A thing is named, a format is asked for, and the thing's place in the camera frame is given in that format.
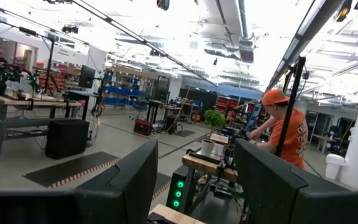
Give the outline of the long wooden workbench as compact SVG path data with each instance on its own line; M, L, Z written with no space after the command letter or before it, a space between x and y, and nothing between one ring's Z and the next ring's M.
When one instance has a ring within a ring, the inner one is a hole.
M24 109L44 107L50 109L50 114L47 118L9 118L7 115L10 106L19 106ZM46 136L47 132L38 128L48 126L52 121L61 120L55 116L57 108L65 109L65 116L62 119L66 120L74 117L80 107L81 103L77 101L11 100L5 96L0 96L0 157L2 145L5 141Z

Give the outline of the black computer with green lights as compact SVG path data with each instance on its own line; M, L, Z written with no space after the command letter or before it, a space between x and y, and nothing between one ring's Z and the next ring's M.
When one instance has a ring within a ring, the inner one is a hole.
M181 196L183 195L188 168L180 166L172 174L166 206L179 211Z

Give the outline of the shelf with blue bins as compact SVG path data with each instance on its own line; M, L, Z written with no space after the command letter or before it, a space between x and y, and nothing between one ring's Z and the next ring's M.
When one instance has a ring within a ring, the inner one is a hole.
M104 104L109 106L132 106L140 97L140 77L113 70L104 74L102 93Z

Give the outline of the red toolbox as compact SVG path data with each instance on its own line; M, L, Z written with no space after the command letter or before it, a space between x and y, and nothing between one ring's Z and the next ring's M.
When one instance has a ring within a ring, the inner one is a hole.
M136 119L134 123L134 132L144 136L150 136L152 133L152 125L142 119Z

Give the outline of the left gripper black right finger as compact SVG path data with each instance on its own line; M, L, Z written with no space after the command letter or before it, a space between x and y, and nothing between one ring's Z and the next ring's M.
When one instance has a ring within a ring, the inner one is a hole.
M255 224L358 224L358 191L313 175L245 139L236 141L234 161Z

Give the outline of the black overhead beam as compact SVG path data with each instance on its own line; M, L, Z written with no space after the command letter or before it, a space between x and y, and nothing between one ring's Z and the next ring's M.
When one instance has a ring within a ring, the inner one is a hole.
M311 6L296 30L266 90L273 88L278 83L287 67L296 60L343 2L344 0L312 0Z

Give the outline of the black vertical pole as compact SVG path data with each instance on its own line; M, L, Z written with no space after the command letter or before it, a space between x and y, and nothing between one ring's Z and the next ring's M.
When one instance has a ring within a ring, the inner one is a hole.
M305 62L306 62L305 57L299 57L298 58L298 62L297 62L297 65L296 65L296 72L295 72L295 81L293 82L293 86L292 86L292 89L291 89L290 100L288 102L288 108L287 108L287 111L286 111L286 114L285 114L285 119L284 119L284 122L283 122L282 132L281 132L280 139L279 139L279 142L278 142L278 146L277 146L276 152L275 152L275 155L278 156L278 157L281 157L281 154L282 154L282 149L283 149L283 145L284 145L284 142L285 142L285 137L286 137L286 134L287 134L289 123L290 123L290 118L291 118L293 106L295 104L296 96L297 96L297 93L298 93L298 87L299 87L300 79L302 77Z

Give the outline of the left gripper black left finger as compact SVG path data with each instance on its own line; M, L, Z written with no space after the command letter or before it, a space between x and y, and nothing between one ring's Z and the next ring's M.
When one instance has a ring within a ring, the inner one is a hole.
M0 190L0 224L146 224L157 170L151 139L74 189Z

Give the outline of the small black striped mat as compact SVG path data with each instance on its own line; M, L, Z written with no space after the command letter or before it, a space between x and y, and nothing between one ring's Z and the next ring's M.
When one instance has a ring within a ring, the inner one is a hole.
M162 173L157 173L157 179L154 188L154 194L152 200L155 200L159 195L163 194L164 191L170 188L171 177Z

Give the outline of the black box cabinet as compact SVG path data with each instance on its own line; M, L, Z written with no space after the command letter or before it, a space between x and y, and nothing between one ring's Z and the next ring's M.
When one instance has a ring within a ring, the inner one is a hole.
M52 159L63 159L85 151L89 122L82 119L51 121L48 126L45 155Z

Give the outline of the robot arms with green lights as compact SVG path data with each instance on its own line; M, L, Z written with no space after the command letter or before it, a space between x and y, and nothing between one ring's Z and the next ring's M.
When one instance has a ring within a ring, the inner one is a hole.
M33 75L30 71L17 65L2 63L0 64L0 94L3 94L7 88L26 93L41 92L38 75Z

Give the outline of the white trash bin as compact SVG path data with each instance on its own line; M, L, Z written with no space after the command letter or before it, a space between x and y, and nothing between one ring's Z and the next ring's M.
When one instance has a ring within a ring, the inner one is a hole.
M326 156L326 171L325 176L329 179L336 179L342 166L345 165L346 160L337 154L328 154Z

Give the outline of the person in orange shirt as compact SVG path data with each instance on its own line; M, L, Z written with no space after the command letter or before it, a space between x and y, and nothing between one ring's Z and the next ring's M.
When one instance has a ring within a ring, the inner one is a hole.
M276 153L289 101L290 98L279 89L269 90L263 95L262 105L270 114L270 118L250 133L250 142L252 144L265 151ZM256 139L268 128L272 128L270 139L267 142L257 142ZM280 157L294 166L304 169L303 153L307 149L307 138L308 127L305 115L297 107L294 107L290 114Z

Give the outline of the red shelving unit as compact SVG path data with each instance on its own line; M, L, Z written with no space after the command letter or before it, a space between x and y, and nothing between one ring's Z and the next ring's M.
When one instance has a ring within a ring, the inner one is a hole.
M238 105L239 105L239 100L238 99L230 98L228 96L218 95L217 98L216 98L214 109L224 113L228 106L230 106L231 108L235 108Z

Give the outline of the green plant in white pot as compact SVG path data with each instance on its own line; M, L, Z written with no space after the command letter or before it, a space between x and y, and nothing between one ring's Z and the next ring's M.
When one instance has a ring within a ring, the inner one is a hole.
M211 132L208 139L201 142L201 155L210 156L214 148L214 142L210 140L210 137L216 128L223 128L226 125L226 119L221 112L208 109L204 113L204 124L211 128Z

